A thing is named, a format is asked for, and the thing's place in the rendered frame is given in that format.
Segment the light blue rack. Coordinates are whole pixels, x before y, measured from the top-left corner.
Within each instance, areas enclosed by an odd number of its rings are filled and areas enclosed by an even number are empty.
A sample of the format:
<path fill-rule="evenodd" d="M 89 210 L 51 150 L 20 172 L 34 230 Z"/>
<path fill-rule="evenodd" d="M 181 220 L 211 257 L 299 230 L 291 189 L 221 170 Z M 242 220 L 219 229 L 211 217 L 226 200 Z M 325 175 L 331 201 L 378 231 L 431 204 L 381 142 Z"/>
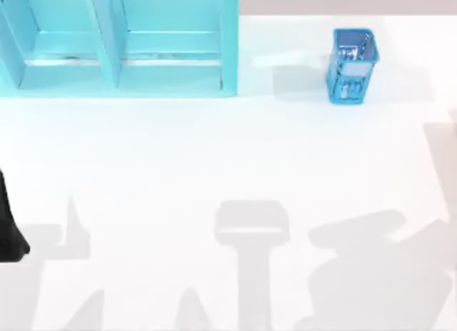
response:
<path fill-rule="evenodd" d="M 0 97 L 238 92 L 239 0 L 0 0 Z"/>

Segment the blue mesh basket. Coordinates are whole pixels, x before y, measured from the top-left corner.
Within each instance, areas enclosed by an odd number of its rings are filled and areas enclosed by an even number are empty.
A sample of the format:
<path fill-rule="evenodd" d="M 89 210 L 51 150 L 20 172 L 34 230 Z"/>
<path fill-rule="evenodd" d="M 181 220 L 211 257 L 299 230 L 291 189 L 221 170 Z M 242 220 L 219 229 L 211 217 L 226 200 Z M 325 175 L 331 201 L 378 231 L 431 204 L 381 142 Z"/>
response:
<path fill-rule="evenodd" d="M 378 61 L 379 52 L 372 30 L 334 29 L 333 46 L 326 72 L 330 102 L 336 105 L 363 103 Z"/>

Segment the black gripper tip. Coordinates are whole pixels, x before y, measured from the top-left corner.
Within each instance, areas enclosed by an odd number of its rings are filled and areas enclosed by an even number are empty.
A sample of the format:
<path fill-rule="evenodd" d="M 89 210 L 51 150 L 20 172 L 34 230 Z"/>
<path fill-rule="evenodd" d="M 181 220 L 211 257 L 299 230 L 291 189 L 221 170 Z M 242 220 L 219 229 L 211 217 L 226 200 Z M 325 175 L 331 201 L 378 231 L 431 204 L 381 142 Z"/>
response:
<path fill-rule="evenodd" d="M 4 174 L 0 170 L 0 263 L 17 263 L 30 250 L 12 215 Z"/>

